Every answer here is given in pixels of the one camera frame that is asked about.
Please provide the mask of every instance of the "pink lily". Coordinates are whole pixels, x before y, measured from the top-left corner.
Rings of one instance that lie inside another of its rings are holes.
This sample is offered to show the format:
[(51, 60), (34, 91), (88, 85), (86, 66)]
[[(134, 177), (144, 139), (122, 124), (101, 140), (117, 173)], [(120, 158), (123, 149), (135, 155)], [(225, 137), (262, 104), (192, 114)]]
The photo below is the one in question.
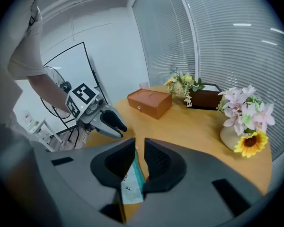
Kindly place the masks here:
[(242, 106), (242, 117), (243, 123), (245, 126), (251, 130), (255, 130), (255, 113), (256, 113), (256, 106), (254, 103), (251, 104), (243, 104)]
[(242, 116), (235, 109), (230, 108), (225, 108), (224, 113), (230, 119), (227, 119), (223, 125), (225, 127), (233, 126), (237, 135), (241, 135), (244, 132)]
[(234, 91), (236, 91), (237, 88), (236, 87), (232, 87), (232, 88), (229, 88), (227, 91), (222, 91), (220, 92), (218, 95), (226, 95), (226, 94), (233, 94)]
[(253, 86), (249, 85), (248, 87), (244, 87), (242, 91), (247, 95), (247, 97), (250, 97), (255, 93), (256, 89)]
[(266, 132), (267, 125), (274, 125), (275, 119), (271, 116), (274, 110), (274, 104), (269, 104), (264, 107), (264, 103), (260, 106), (260, 112), (255, 115), (255, 120), (262, 123), (262, 132)]
[(223, 109), (229, 107), (231, 109), (235, 109), (236, 111), (242, 108), (242, 104), (245, 103), (248, 98), (245, 93), (242, 93), (242, 90), (235, 90), (233, 94), (226, 94), (225, 98), (229, 100), (223, 107)]

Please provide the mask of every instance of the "white t-shirt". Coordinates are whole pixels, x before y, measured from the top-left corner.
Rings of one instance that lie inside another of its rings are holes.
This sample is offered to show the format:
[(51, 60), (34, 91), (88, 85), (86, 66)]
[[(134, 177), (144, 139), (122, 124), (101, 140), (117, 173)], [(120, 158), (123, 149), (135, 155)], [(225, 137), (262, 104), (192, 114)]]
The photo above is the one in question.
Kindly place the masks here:
[(12, 111), (22, 90), (13, 80), (45, 74), (40, 55), (41, 32), (37, 0), (15, 0), (0, 23), (0, 123), (23, 134), (27, 133)]

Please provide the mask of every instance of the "yellow flower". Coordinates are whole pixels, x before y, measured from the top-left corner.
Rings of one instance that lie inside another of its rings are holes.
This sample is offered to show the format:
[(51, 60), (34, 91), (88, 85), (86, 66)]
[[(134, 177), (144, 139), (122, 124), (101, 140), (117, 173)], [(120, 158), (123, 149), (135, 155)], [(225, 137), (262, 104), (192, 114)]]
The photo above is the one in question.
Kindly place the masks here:
[(178, 94), (178, 95), (183, 95), (184, 94), (184, 90), (183, 90), (182, 84), (179, 81), (177, 81), (174, 84), (174, 89), (175, 89), (176, 94)]
[(254, 132), (250, 136), (242, 136), (238, 141), (238, 144), (235, 146), (234, 152), (242, 152), (243, 157), (250, 158), (257, 152), (260, 152), (262, 149), (264, 149), (267, 141), (268, 137), (266, 136), (266, 133), (261, 131)]
[(167, 85), (171, 85), (172, 84), (172, 79), (168, 79), (166, 84)]
[(191, 75), (185, 74), (185, 76), (184, 76), (184, 81), (187, 82), (187, 83), (189, 83), (189, 84), (193, 84), (194, 79), (193, 79), (193, 77), (192, 77)]
[(181, 81), (184, 81), (184, 80), (185, 80), (185, 79), (184, 79), (184, 75), (185, 75), (185, 74), (183, 74), (183, 73), (180, 73), (180, 74), (179, 74), (179, 76), (180, 76), (180, 78), (181, 78)]

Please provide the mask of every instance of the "sunflower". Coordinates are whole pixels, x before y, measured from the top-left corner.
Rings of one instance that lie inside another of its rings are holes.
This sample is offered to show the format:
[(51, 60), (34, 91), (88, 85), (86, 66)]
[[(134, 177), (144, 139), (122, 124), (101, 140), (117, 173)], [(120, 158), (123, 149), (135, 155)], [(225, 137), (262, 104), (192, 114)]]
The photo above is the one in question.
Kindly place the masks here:
[(264, 149), (267, 141), (268, 137), (266, 133), (261, 131), (253, 132), (250, 136), (241, 137), (240, 141), (238, 141), (238, 144), (235, 146), (234, 152), (242, 152), (243, 157), (250, 158)]

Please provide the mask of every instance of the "person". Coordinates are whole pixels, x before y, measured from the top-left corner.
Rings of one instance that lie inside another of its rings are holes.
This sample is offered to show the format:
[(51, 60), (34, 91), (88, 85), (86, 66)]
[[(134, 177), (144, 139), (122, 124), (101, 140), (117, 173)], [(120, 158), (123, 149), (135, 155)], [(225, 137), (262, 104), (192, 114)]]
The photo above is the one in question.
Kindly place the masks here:
[(36, 137), (19, 125), (12, 111), (21, 94), (14, 80), (28, 79), (43, 100), (69, 112), (65, 105), (67, 94), (43, 68), (41, 32), (42, 17), (37, 0), (14, 0), (0, 22), (0, 123), (34, 140)]

